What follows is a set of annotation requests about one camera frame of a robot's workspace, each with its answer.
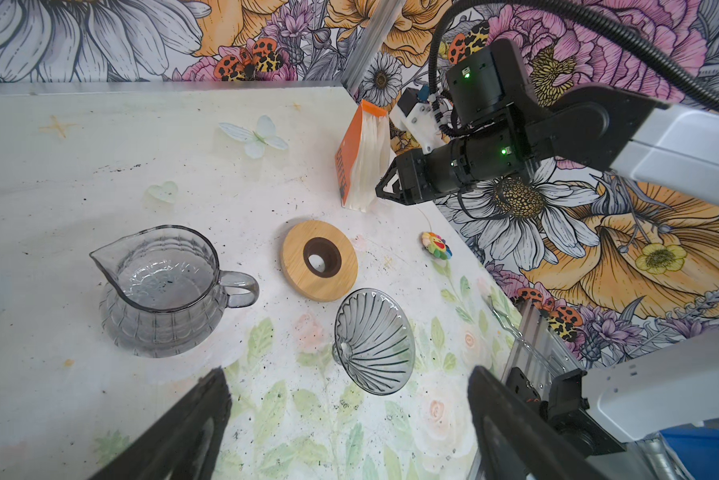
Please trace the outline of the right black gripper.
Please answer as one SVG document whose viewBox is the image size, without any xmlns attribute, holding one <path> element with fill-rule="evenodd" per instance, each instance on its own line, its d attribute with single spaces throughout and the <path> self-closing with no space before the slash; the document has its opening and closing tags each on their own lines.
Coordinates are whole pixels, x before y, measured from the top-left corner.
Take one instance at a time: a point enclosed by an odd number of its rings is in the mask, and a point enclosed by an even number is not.
<svg viewBox="0 0 719 480">
<path fill-rule="evenodd" d="M 445 80 L 461 127 L 443 123 L 439 128 L 449 143 L 395 157 L 375 188 L 378 198 L 417 205 L 495 177 L 529 173 L 541 160 L 529 127 L 551 112 L 537 104 L 521 52 L 511 40 L 499 39 L 465 57 Z"/>
</svg>

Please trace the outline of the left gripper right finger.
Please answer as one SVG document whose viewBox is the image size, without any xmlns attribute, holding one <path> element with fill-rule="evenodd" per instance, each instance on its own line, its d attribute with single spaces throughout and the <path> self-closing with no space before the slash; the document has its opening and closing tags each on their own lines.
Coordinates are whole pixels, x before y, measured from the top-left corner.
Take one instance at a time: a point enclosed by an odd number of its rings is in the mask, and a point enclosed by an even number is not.
<svg viewBox="0 0 719 480">
<path fill-rule="evenodd" d="M 483 366 L 471 372 L 467 398 L 483 479 L 605 477 Z"/>
</svg>

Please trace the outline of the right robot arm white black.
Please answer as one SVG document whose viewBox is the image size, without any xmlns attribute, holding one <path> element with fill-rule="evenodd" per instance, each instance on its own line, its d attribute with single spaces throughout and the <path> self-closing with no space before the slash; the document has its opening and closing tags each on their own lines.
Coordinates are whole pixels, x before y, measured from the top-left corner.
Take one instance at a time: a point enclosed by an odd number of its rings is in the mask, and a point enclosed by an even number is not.
<svg viewBox="0 0 719 480">
<path fill-rule="evenodd" d="M 719 206 L 719 115 L 607 86 L 587 85 L 551 108 L 537 104 L 519 50 L 509 40 L 469 53 L 447 72 L 449 96 L 465 131 L 431 151 L 393 159 L 377 196 L 417 205 L 463 196 L 491 182 L 489 213 L 507 220 L 505 188 L 545 177 L 553 157 L 611 171 L 635 184 L 655 184 Z M 561 374 L 539 414 L 585 455 L 623 451 L 667 428 L 719 422 L 719 288 L 680 310 L 653 312 L 653 353 L 633 344 L 631 328 L 611 311 L 585 318 L 590 299 L 549 310 L 551 332 L 582 356 L 605 340 L 619 362 Z"/>
</svg>

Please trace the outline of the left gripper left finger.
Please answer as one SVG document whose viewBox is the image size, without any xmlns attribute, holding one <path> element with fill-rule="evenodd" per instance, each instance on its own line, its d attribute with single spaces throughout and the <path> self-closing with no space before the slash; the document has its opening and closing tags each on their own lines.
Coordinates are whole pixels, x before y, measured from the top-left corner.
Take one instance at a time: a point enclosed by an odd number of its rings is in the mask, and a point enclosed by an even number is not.
<svg viewBox="0 0 719 480">
<path fill-rule="evenodd" d="M 209 479 L 213 476 L 232 398 L 214 368 L 95 479 Z"/>
</svg>

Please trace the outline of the grey glass dripper cone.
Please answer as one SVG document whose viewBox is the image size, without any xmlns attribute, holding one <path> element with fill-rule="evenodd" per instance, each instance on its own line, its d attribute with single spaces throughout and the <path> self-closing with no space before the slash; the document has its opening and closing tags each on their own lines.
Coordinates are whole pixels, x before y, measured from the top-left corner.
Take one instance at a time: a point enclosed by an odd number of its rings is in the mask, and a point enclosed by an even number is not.
<svg viewBox="0 0 719 480">
<path fill-rule="evenodd" d="M 373 288 L 341 302 L 334 322 L 333 359 L 363 391 L 387 396 L 405 387 L 415 367 L 415 336 L 401 306 Z"/>
</svg>

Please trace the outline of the coffee filter pack orange top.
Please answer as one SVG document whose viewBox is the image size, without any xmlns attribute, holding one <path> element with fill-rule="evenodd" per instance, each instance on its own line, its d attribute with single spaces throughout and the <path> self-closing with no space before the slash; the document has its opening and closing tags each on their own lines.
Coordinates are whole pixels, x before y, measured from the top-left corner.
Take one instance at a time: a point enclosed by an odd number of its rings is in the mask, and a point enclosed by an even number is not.
<svg viewBox="0 0 719 480">
<path fill-rule="evenodd" d="M 389 114 L 367 100 L 361 101 L 335 154 L 341 206 L 367 212 L 375 187 L 391 164 Z"/>
</svg>

